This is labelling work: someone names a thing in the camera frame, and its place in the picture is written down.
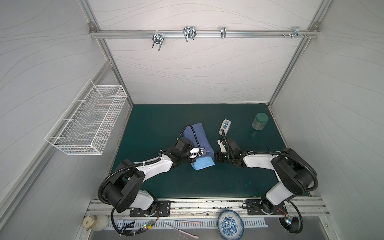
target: white enclosure wall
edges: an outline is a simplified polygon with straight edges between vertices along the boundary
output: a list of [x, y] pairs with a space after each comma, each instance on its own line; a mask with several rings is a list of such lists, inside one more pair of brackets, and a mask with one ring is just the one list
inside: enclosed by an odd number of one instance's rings
[[[0, 1], [0, 199], [44, 137], [106, 62], [76, 0]], [[103, 84], [117, 84], [110, 72]], [[123, 107], [102, 156], [56, 151], [0, 239], [73, 239], [96, 198], [126, 123]]]
[[[89, 0], [101, 30], [307, 29], [320, 0]], [[134, 103], [266, 103], [299, 39], [112, 39]]]
[[76, 0], [0, 2], [0, 201], [106, 59]]
[[384, 1], [335, 0], [272, 110], [341, 239], [383, 239]]

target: cable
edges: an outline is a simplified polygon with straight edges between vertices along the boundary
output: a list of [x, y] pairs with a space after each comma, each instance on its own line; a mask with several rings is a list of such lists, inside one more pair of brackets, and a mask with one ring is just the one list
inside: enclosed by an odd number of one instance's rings
[[299, 212], [299, 209], [297, 209], [296, 205], [293, 204], [293, 202], [291, 200], [288, 200], [287, 202], [289, 202], [290, 204], [292, 204], [292, 206], [295, 208], [295, 210], [297, 211], [298, 215], [299, 215], [299, 229], [298, 230], [289, 230], [290, 233], [300, 233], [302, 230], [303, 230], [303, 218], [301, 217], [301, 214]]
[[284, 214], [284, 216], [289, 216], [287, 213], [285, 213], [283, 210], [281, 210], [280, 208], [277, 208], [278, 210], [280, 210], [283, 214]]
[[309, 174], [311, 175], [312, 179], [313, 179], [313, 187], [311, 188], [308, 188], [306, 191], [309, 192], [309, 191], [313, 191], [313, 190], [316, 190], [316, 188], [319, 186], [319, 182], [317, 180], [317, 177], [316, 177], [316, 174], [315, 172], [312, 170], [312, 168], [310, 168], [309, 165], [307, 165], [306, 163], [303, 163], [300, 159], [298, 158], [295, 158], [293, 157], [292, 155], [289, 155], [289, 154], [286, 154], [286, 153], [283, 153], [283, 152], [255, 152], [255, 151], [251, 151], [249, 153], [246, 153], [244, 154], [241, 158], [240, 158], [240, 161], [243, 160], [243, 158], [245, 156], [248, 156], [248, 155], [254, 155], [254, 154], [271, 154], [271, 155], [279, 155], [279, 156], [284, 156], [284, 157], [287, 157], [288, 159], [294, 161], [294, 162], [297, 162], [299, 165], [301, 165], [303, 168], [305, 168]]
[[146, 230], [143, 230], [143, 228], [139, 228], [137, 231], [135, 231], [135, 232], [129, 232], [129, 233], [125, 233], [125, 231], [124, 232], [122, 232], [121, 230], [123, 229], [118, 229], [118, 227], [116, 226], [116, 223], [115, 223], [115, 220], [114, 220], [114, 218], [113, 218], [113, 212], [115, 211], [115, 208], [112, 208], [112, 211], [111, 211], [111, 222], [112, 222], [112, 226], [113, 226], [113, 228], [115, 229], [115, 231], [119, 234], [119, 235], [122, 235], [122, 236], [133, 236], [133, 235], [137, 235], [137, 234], [140, 234], [140, 233], [143, 233], [143, 232], [145, 232]]
[[195, 137], [195, 140], [196, 140], [196, 143], [197, 143], [197, 147], [199, 148], [199, 152], [198, 152], [198, 154], [197, 154], [196, 157], [194, 157], [193, 159], [190, 159], [190, 158], [188, 157], [188, 161], [189, 161], [189, 162], [194, 162], [194, 161], [200, 156], [200, 154], [201, 154], [201, 148], [200, 148], [200, 144], [199, 144], [199, 141], [197, 140], [197, 136], [196, 136], [196, 133], [195, 133], [195, 130], [193, 129], [193, 127], [192, 127], [191, 125], [189, 125], [189, 124], [186, 125], [186, 126], [183, 128], [183, 130], [181, 131], [181, 133], [180, 133], [179, 137], [177, 138], [177, 140], [179, 140], [179, 139], [181, 138], [181, 136], [183, 135], [183, 133], [184, 133], [184, 131], [185, 131], [185, 129], [186, 129], [187, 127], [190, 127], [190, 128], [192, 129], [192, 133], [193, 133], [193, 136]]
[[[157, 159], [155, 159], [155, 160], [153, 160], [153, 161], [150, 161], [150, 162], [144, 162], [144, 166], [145, 166], [145, 165], [149, 165], [149, 164], [153, 164], [153, 163], [157, 163], [157, 162], [159, 162], [160, 160], [161, 160], [161, 157], [159, 157], [159, 158], [157, 158]], [[100, 184], [100, 186], [99, 186], [99, 189], [98, 189], [98, 192], [97, 192], [97, 197], [98, 197], [98, 199], [99, 199], [102, 203], [105, 203], [105, 204], [110, 205], [109, 201], [103, 197], [103, 191], [104, 191], [104, 188], [105, 188], [106, 184], [107, 184], [108, 181], [111, 179], [111, 177], [113, 177], [114, 175], [116, 175], [116, 174], [119, 173], [119, 172], [126, 171], [126, 170], [128, 170], [128, 169], [130, 169], [130, 168], [132, 168], [132, 167], [141, 167], [141, 166], [143, 166], [143, 162], [140, 162], [140, 163], [133, 163], [132, 165], [129, 165], [129, 166], [127, 166], [127, 167], [124, 167], [124, 168], [121, 168], [121, 169], [119, 169], [119, 170], [116, 170], [114, 173], [112, 173], [112, 174], [110, 174], [108, 177], [106, 177], [106, 178], [102, 181], [102, 183]]]
[[155, 222], [154, 223], [152, 223], [152, 225], [151, 226], [153, 226], [153, 225], [155, 225], [155, 223], [157, 222], [157, 220], [159, 219], [159, 217], [160, 217], [160, 208], [156, 208], [156, 210], [158, 210], [159, 211], [159, 214], [157, 215], [157, 218], [156, 218], [156, 220], [155, 220]]
[[125, 233], [125, 231], [127, 230], [127, 228], [133, 228], [134, 226], [135, 226], [135, 222], [133, 221], [133, 222], [127, 224], [125, 227], [122, 227], [122, 228], [120, 229], [120, 232], [123, 232], [123, 230], [124, 230], [123, 233]]
[[235, 161], [232, 161], [232, 160], [231, 160], [231, 153], [229, 152], [229, 144], [228, 144], [228, 142], [227, 142], [227, 138], [226, 138], [226, 136], [225, 136], [224, 129], [221, 129], [221, 134], [223, 135], [225, 145], [227, 146], [228, 160], [229, 160], [229, 162], [230, 162], [232, 165], [237, 166], [237, 164], [235, 163]]

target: blue fabric pouch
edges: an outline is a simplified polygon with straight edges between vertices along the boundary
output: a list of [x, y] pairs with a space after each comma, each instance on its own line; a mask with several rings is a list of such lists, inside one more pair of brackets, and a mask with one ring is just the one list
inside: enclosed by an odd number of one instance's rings
[[[195, 130], [197, 140], [199, 141], [199, 144], [200, 144], [200, 148], [205, 148], [207, 150], [206, 155], [202, 155], [198, 157], [196, 159], [196, 162], [191, 163], [193, 169], [200, 170], [200, 169], [215, 165], [215, 161], [214, 161], [215, 153], [207, 140], [207, 136], [205, 135], [203, 125], [201, 123], [196, 123], [196, 124], [193, 124], [192, 127]], [[183, 137], [186, 137], [189, 140], [191, 140], [195, 145], [195, 147], [197, 147], [197, 142], [195, 140], [192, 129], [190, 127], [187, 127], [184, 130]]]

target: blue and white bowl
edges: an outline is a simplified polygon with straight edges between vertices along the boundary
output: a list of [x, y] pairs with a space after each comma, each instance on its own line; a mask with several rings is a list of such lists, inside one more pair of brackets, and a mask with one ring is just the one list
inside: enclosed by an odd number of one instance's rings
[[217, 228], [225, 240], [239, 240], [244, 233], [244, 223], [237, 212], [225, 210], [217, 219]]

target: metal vent grate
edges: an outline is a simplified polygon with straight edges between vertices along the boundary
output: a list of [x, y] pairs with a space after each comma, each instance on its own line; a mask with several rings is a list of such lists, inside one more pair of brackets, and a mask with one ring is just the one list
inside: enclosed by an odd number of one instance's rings
[[[153, 229], [170, 229], [169, 226], [167, 226], [165, 223], [180, 229], [191, 229], [191, 228], [203, 228], [203, 229], [213, 229], [217, 228], [217, 220], [209, 218], [191, 218], [191, 219], [183, 219], [183, 220], [189, 220], [189, 221], [199, 221], [201, 222], [201, 225], [195, 224], [195, 223], [185, 223], [185, 222], [173, 222], [168, 219], [162, 219], [156, 222], [156, 224], [153, 226]], [[139, 219], [135, 221], [135, 227], [134, 229], [141, 228], [144, 224], [149, 222], [149, 219]], [[125, 227], [127, 224], [133, 222], [132, 220], [116, 220], [116, 226], [120, 229], [122, 227]], [[250, 217], [243, 219], [244, 228], [256, 228], [256, 227], [268, 227], [267, 224], [265, 224], [265, 220], [263, 217]], [[113, 230], [113, 226], [111, 221], [108, 223], [108, 226], [105, 228], [105, 230]]]

